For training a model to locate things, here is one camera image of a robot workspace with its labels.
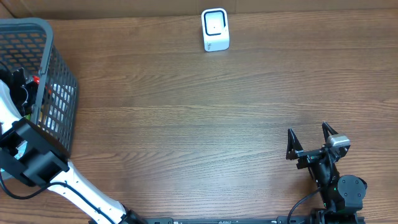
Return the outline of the orange biscuit roll package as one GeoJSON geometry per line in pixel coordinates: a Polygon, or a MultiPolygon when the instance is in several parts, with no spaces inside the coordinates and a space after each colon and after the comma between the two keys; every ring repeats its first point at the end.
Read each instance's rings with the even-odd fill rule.
{"type": "MultiPolygon", "coordinates": [[[[40,77],[34,75],[32,78],[33,78],[33,82],[36,83],[37,86],[39,86],[40,85],[40,77]]],[[[51,89],[49,89],[47,85],[44,86],[44,93],[49,94],[49,95],[52,94],[51,89]]]]}

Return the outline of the white cosmetic tube gold cap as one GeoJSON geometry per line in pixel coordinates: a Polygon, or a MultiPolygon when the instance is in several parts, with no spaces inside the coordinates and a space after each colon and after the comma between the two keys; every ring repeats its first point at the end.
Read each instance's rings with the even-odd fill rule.
{"type": "Polygon", "coordinates": [[[75,89],[69,85],[54,83],[50,88],[44,90],[44,99],[39,115],[39,126],[54,136],[56,133],[60,138],[68,137],[68,125],[70,124],[70,105],[75,89]]]}

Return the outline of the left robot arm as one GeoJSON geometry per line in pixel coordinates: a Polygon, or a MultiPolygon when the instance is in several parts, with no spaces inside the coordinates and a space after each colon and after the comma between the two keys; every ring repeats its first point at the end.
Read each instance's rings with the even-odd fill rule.
{"type": "Polygon", "coordinates": [[[1,69],[1,169],[39,189],[30,195],[16,195],[2,182],[3,191],[18,200],[46,190],[55,192],[84,211],[91,223],[143,223],[139,215],[83,177],[58,140],[20,115],[11,92],[24,85],[24,78],[16,78],[6,67],[1,69]]]}

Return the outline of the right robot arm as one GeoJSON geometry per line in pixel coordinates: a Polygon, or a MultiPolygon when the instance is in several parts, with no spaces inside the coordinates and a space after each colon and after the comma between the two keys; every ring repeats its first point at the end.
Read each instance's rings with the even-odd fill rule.
{"type": "Polygon", "coordinates": [[[355,175],[341,176],[336,163],[347,154],[351,141],[328,123],[322,123],[325,143],[319,149],[305,151],[293,129],[288,129],[286,159],[297,161],[298,169],[307,169],[317,189],[300,199],[279,223],[364,223],[357,212],[363,209],[368,185],[355,175]],[[319,194],[323,208],[313,208],[306,217],[294,216],[296,208],[319,194]]]}

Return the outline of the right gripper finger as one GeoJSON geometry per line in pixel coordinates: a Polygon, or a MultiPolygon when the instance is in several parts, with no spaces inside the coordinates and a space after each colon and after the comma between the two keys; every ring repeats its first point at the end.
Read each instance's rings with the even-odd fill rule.
{"type": "Polygon", "coordinates": [[[294,130],[292,128],[289,128],[286,159],[287,160],[298,159],[301,153],[303,153],[303,148],[299,140],[297,139],[294,130]]]}
{"type": "Polygon", "coordinates": [[[322,123],[322,131],[326,142],[328,142],[330,137],[338,134],[326,121],[322,123]]]}

